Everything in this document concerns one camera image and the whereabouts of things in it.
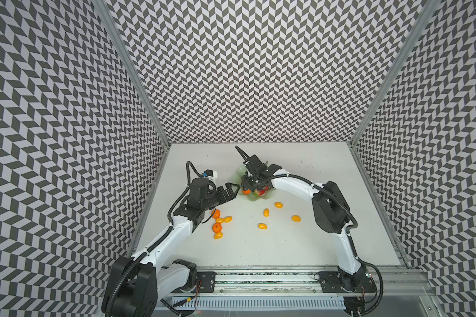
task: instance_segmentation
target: orange tomato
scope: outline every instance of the orange tomato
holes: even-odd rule
[[[212,230],[215,233],[220,232],[222,231],[222,225],[220,225],[219,223],[216,223],[212,226]]]

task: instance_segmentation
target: black cable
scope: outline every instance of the black cable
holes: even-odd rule
[[[347,226],[346,228],[346,232],[349,234],[349,231],[353,228],[357,228],[358,227],[358,222],[356,221],[356,219],[353,217],[353,215],[351,214],[351,212],[349,211],[349,208],[347,206],[345,206],[333,193],[330,193],[329,191],[327,191],[326,189],[314,184],[313,182],[307,180],[306,178],[304,177],[301,177],[301,176],[298,176],[298,175],[293,175],[293,174],[282,174],[282,175],[274,175],[274,176],[271,176],[271,177],[268,177],[264,180],[261,180],[261,181],[258,181],[258,184],[262,184],[262,183],[266,183],[267,181],[271,181],[271,180],[274,180],[274,179],[278,179],[278,178],[284,178],[284,177],[292,177],[294,179],[298,179],[298,180],[301,180],[301,181],[304,181],[305,183],[309,184],[309,185],[312,185],[314,188],[316,188],[317,190],[319,190],[321,193],[323,193],[326,197],[328,197],[329,199],[331,199],[334,203],[336,203],[347,215],[347,217],[352,221],[352,225],[351,226]],[[352,239],[350,239],[350,243],[351,243],[351,246],[353,248],[353,250],[356,250],[354,248],[354,243],[352,241]],[[369,314],[371,313],[378,305],[379,303],[381,302],[381,299],[383,298],[383,294],[384,294],[384,283],[383,283],[383,277],[381,275],[381,272],[379,271],[379,269],[377,269],[377,267],[372,264],[372,263],[368,263],[368,262],[365,262],[363,261],[362,259],[360,259],[359,257],[357,257],[357,260],[362,263],[363,265],[366,265],[366,266],[370,266],[372,267],[376,273],[377,273],[377,276],[379,277],[379,295],[377,297],[377,300],[374,302],[374,304],[372,305],[372,307],[368,308],[367,310],[365,310],[363,313],[361,313],[360,315],[361,316],[364,316],[366,314]]]
[[[167,238],[167,236],[171,233],[172,229],[173,227],[169,226],[166,232],[164,232],[164,234],[157,241],[155,241],[151,246],[148,247],[147,252],[141,253],[141,255],[137,257],[132,264],[130,264],[127,270],[123,272],[122,276],[120,277],[120,280],[118,280],[118,283],[116,284],[115,288],[113,289],[113,292],[109,297],[108,304],[106,304],[106,317],[111,317],[113,305],[118,296],[118,293],[120,293],[120,289],[122,288],[123,284],[127,280],[127,277],[132,272],[132,270],[134,270],[139,265],[142,259],[144,259],[150,252],[152,252],[153,249],[155,249],[159,244],[161,244],[165,240],[165,238]]]
[[[118,293],[120,293],[120,289],[122,288],[123,284],[127,280],[127,277],[130,275],[132,270],[135,269],[139,265],[140,261],[142,259],[144,259],[150,252],[152,252],[153,249],[155,249],[159,244],[161,244],[165,240],[165,238],[167,238],[167,236],[173,230],[173,219],[171,218],[171,212],[175,208],[175,206],[178,204],[178,202],[180,200],[182,200],[182,198],[185,196],[185,194],[189,191],[189,185],[190,185],[190,169],[189,169],[189,167],[191,167],[192,170],[198,176],[200,176],[199,172],[194,167],[192,162],[187,161],[187,163],[185,164],[185,168],[187,170],[187,187],[185,188],[184,192],[180,195],[180,197],[178,197],[178,199],[176,199],[174,204],[171,206],[170,210],[167,212],[167,219],[169,220],[169,222],[171,224],[170,227],[166,230],[166,232],[164,232],[164,234],[157,241],[155,241],[151,246],[149,246],[147,248],[147,252],[143,252],[139,257],[137,257],[134,260],[134,262],[127,268],[127,270],[125,270],[125,272],[122,274],[122,276],[120,277],[120,280],[118,280],[118,283],[116,284],[115,288],[113,289],[113,292],[111,293],[111,296],[109,297],[108,304],[106,305],[106,317],[111,317],[111,312],[113,310],[113,305],[115,303],[116,297],[118,296]]]
[[[360,314],[360,316],[365,316],[366,314],[370,314],[375,308],[377,308],[377,306],[381,302],[381,299],[383,298],[383,294],[384,294],[384,283],[383,283],[383,277],[381,275],[381,272],[379,272],[379,269],[377,269],[377,267],[374,264],[365,262],[362,259],[358,259],[358,261],[360,263],[364,264],[364,265],[372,267],[376,271],[377,276],[379,277],[379,295],[377,297],[377,300],[372,305],[372,307],[366,309],[364,312],[362,312]]]
[[[176,310],[173,306],[169,305],[169,303],[166,302],[164,299],[161,299],[160,302],[164,304],[164,306],[166,306],[167,309],[169,309],[173,314],[176,314],[181,317],[187,317],[194,312],[194,310]]]
[[[199,172],[197,171],[197,169],[194,167],[194,165],[192,164],[191,161],[187,161],[187,163],[185,163],[185,169],[187,171],[187,187],[185,187],[185,190],[183,191],[183,193],[175,200],[174,204],[171,205],[171,208],[170,210],[167,212],[167,219],[169,220],[169,222],[171,223],[171,225],[173,225],[173,219],[171,217],[171,212],[173,211],[173,209],[175,209],[176,205],[180,202],[180,200],[182,200],[182,198],[185,196],[185,194],[189,191],[189,185],[190,185],[190,168],[192,168],[192,170],[197,174],[197,176],[201,176],[201,174],[199,174]]]
[[[319,190],[321,193],[323,193],[329,199],[333,200],[333,202],[335,202],[345,212],[347,217],[353,223],[352,225],[346,227],[346,233],[349,233],[351,229],[358,228],[358,222],[356,221],[354,216],[351,214],[351,212],[349,211],[349,208],[347,206],[345,206],[338,198],[336,198],[336,196],[333,193],[330,193],[329,191],[327,191],[323,187],[317,186],[312,181],[309,181],[308,179],[306,179],[304,177],[294,175],[294,174],[273,175],[273,176],[270,176],[270,177],[268,177],[264,180],[258,181],[257,183],[258,184],[263,184],[263,183],[266,183],[267,181],[271,181],[271,180],[279,179],[279,178],[284,178],[284,177],[286,177],[286,178],[291,177],[291,178],[294,178],[294,179],[297,179],[297,180],[304,181],[305,183],[314,186],[315,189]]]
[[[373,302],[373,301],[374,301],[374,299],[376,299],[376,297],[377,297],[377,288],[376,288],[376,293],[374,294],[374,297],[372,297],[372,299],[371,299],[371,300],[369,300],[369,301],[366,301],[366,302],[365,302],[365,304],[368,304],[368,303],[371,303],[371,302]]]
[[[211,215],[208,217],[208,219],[206,219],[205,221],[201,221],[201,223],[202,223],[202,224],[207,223],[208,220],[210,220],[210,219],[213,217],[213,215],[215,214],[215,211],[216,211],[216,210],[217,210],[217,209],[216,209],[215,207],[213,207],[213,212],[212,212],[212,214],[211,214]]]

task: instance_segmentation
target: black and white patterned wall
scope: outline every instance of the black and white patterned wall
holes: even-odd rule
[[[107,0],[171,142],[347,141],[425,0]]]
[[[476,1],[442,1],[359,152],[446,313],[476,316]]]
[[[0,316],[94,312],[163,152],[89,0],[0,0]]]

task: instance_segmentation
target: red wire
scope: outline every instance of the red wire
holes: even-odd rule
[[[358,300],[365,300],[365,288],[363,287],[363,285],[361,286],[361,299],[358,297]]]
[[[201,280],[199,280],[199,286],[196,289],[196,296],[194,296],[194,300],[197,300],[197,294],[199,294],[199,288],[201,287]]]

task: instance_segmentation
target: ventilation slot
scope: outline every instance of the ventilation slot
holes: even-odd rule
[[[173,297],[173,303],[185,297]],[[198,298],[177,309],[194,309],[194,305],[202,310],[302,310],[302,309],[345,309],[342,296],[235,296],[222,298]]]

